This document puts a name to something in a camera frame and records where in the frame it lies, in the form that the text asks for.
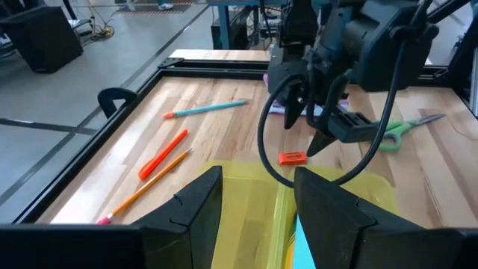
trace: orange eraser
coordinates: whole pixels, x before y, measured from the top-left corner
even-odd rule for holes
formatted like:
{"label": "orange eraser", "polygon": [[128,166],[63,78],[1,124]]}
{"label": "orange eraser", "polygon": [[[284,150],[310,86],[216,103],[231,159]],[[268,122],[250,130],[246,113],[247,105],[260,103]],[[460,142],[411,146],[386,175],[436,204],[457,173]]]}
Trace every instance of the orange eraser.
{"label": "orange eraser", "polygon": [[304,164],[307,162],[305,152],[279,153],[279,163],[283,165]]}

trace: yellow pencil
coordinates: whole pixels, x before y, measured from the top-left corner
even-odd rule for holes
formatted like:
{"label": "yellow pencil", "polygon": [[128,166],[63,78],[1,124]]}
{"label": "yellow pencil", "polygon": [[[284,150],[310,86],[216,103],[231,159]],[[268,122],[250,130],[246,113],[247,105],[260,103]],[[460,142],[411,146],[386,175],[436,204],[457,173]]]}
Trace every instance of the yellow pencil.
{"label": "yellow pencil", "polygon": [[178,165],[184,158],[187,157],[191,149],[183,152],[178,158],[176,158],[174,161],[169,163],[163,170],[161,170],[158,175],[153,177],[151,180],[149,180],[141,189],[137,190],[133,195],[131,195],[125,202],[123,202],[121,205],[116,207],[113,212],[108,214],[108,216],[102,218],[99,220],[96,224],[100,225],[106,225],[111,223],[111,219],[118,215],[121,211],[125,210],[127,207],[129,207],[136,199],[138,199],[141,195],[146,193],[156,182],[159,181],[164,175],[166,175],[168,172],[171,171],[176,165]]}

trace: black cable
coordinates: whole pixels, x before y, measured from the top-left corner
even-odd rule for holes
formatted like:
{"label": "black cable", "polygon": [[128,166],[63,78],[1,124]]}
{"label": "black cable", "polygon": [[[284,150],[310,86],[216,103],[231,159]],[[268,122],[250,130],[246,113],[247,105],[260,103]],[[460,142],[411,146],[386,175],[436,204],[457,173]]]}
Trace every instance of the black cable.
{"label": "black cable", "polygon": [[388,125],[388,120],[390,119],[391,109],[394,107],[395,96],[397,95],[398,83],[400,80],[400,75],[398,73],[401,72],[403,59],[405,58],[403,55],[405,51],[405,45],[406,43],[405,41],[403,41],[400,44],[400,48],[398,50],[397,62],[395,62],[395,69],[394,69],[393,77],[391,79],[390,90],[388,91],[387,100],[385,101],[385,107],[383,108],[382,117],[380,118],[379,129],[377,133],[375,134],[375,138],[373,139],[372,144],[368,148],[368,151],[367,153],[365,153],[362,160],[360,160],[360,162],[348,173],[346,173],[345,175],[333,181],[337,185],[345,184],[349,182],[351,179],[353,179],[354,177],[356,177],[358,174],[360,174],[360,172],[366,168],[368,163],[372,160],[373,156],[375,155],[376,151],[379,149],[379,146],[383,139],[383,135],[385,131],[387,130],[387,125]]}
{"label": "black cable", "polygon": [[[426,5],[429,5],[430,2],[431,2],[431,0],[425,0],[424,4],[422,4],[417,9],[417,11],[415,12],[415,15],[413,16],[413,18],[411,20],[410,25],[415,25],[415,23],[418,21],[419,13],[423,12],[423,9],[424,8],[426,9]],[[400,72],[402,72],[403,60],[405,58],[404,57],[405,47],[406,47],[406,41],[402,41],[400,43],[400,47],[399,47],[398,54],[397,54],[397,59],[396,59],[395,66],[394,66],[394,74],[393,74],[392,79],[391,79],[390,90],[388,91],[387,99],[385,100],[385,106],[384,106],[383,112],[382,112],[382,117],[380,118],[380,124],[379,124],[379,127],[378,127],[378,131],[375,135],[375,138],[372,141],[372,144],[370,145],[367,153],[365,153],[362,160],[360,160],[360,162],[353,169],[351,169],[349,172],[347,172],[345,175],[341,176],[340,178],[332,181],[335,184],[342,185],[342,184],[347,183],[351,179],[355,178],[358,174],[360,174],[361,171],[363,171],[364,168],[366,168],[366,166],[368,165],[368,163],[370,163],[370,161],[372,160],[376,151],[378,150],[378,148],[379,148],[379,146],[382,142],[383,135],[384,135],[384,133],[387,129],[388,120],[390,119],[391,110],[394,106],[395,96],[397,95],[397,91],[398,91],[398,87],[399,87],[399,80],[400,80],[400,77],[401,77]],[[273,169],[272,165],[270,165],[270,162],[267,160],[267,156],[266,156],[265,149],[264,149],[264,126],[265,126],[265,121],[267,119],[267,115],[268,115],[269,110],[270,110],[270,106],[272,105],[274,100],[277,98],[277,96],[283,90],[283,88],[285,87],[285,85],[287,83],[289,83],[290,81],[293,81],[294,79],[297,79],[297,78],[300,78],[303,84],[307,84],[307,78],[305,78],[304,75],[295,74],[295,75],[291,75],[287,78],[284,78],[279,83],[279,85],[274,90],[274,92],[271,93],[269,98],[267,99],[266,104],[264,105],[264,108],[262,110],[261,116],[259,117],[259,123],[258,123],[258,151],[259,151],[259,156],[261,158],[262,164],[264,165],[267,172],[275,180],[277,180],[279,183],[282,183],[283,185],[285,185],[289,188],[293,188],[294,183],[292,181],[284,178],[280,174],[278,174]]]}
{"label": "black cable", "polygon": [[330,118],[330,115],[332,114],[332,112],[334,111],[334,108],[337,105],[338,100],[340,99],[340,97],[342,96],[342,93],[344,93],[345,88],[349,84],[349,81],[350,81],[349,77],[351,72],[352,70],[348,69],[343,74],[340,74],[339,76],[334,78],[334,80],[329,86],[329,92],[327,93],[326,104],[323,106],[322,113],[320,114],[320,118],[317,122],[314,120],[315,100],[314,100],[314,93],[313,93],[314,89],[311,87],[308,94],[307,108],[305,110],[305,119],[307,120],[307,124],[309,124],[310,126],[316,129],[321,129],[327,124],[327,121]]}
{"label": "black cable", "polygon": [[259,157],[261,158],[264,168],[275,180],[277,180],[279,183],[282,183],[283,185],[286,185],[289,188],[293,188],[294,183],[277,173],[267,159],[267,154],[264,146],[264,127],[266,125],[267,115],[269,114],[270,107],[274,103],[274,100],[276,100],[277,96],[284,90],[285,85],[287,85],[287,83],[296,79],[300,79],[302,84],[307,85],[307,78],[302,74],[294,74],[282,79],[279,85],[277,85],[274,92],[269,95],[269,98],[267,98],[267,101],[262,108],[262,113],[259,117],[259,123],[257,127],[257,145]]}

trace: workbench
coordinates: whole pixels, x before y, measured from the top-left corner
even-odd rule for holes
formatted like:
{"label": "workbench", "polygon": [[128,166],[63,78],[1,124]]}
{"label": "workbench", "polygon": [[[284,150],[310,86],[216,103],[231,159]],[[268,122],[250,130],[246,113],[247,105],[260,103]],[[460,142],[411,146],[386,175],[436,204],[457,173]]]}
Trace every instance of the workbench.
{"label": "workbench", "polygon": [[[268,53],[177,50],[172,57],[266,61]],[[386,93],[364,93],[353,85],[348,91],[351,111],[379,119]],[[191,148],[191,155],[116,223],[131,223],[157,208],[195,179],[206,161],[259,162],[256,126],[267,95],[259,80],[162,78],[37,222],[94,223],[104,217],[143,184],[138,170],[182,129],[190,134],[175,152]],[[249,104],[174,120],[162,117],[168,111],[236,99]],[[446,117],[412,129],[403,136],[398,152],[378,152],[367,170],[388,180],[401,215],[414,223],[426,228],[478,227],[478,122],[460,98],[447,88],[410,87],[397,94],[391,118],[408,120],[437,113]],[[282,115],[268,117],[264,140],[271,161],[279,152],[306,150],[314,134],[302,117],[291,130],[285,131],[282,124]],[[334,142],[308,164],[350,170],[368,146]]]}

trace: pencil eraser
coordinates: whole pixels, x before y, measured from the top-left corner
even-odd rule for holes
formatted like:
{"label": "pencil eraser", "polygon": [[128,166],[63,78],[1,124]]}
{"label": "pencil eraser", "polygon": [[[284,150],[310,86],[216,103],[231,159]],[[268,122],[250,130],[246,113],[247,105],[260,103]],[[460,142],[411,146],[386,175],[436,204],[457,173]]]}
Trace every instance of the pencil eraser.
{"label": "pencil eraser", "polygon": [[163,115],[164,119],[171,119],[174,118],[174,112],[168,112],[165,115]]}
{"label": "pencil eraser", "polygon": [[279,153],[279,163],[283,165],[305,164],[307,156],[305,152],[283,152]]}
{"label": "pencil eraser", "polygon": [[111,223],[111,220],[108,217],[103,217],[101,220],[98,220],[96,224],[98,225],[108,225]]}

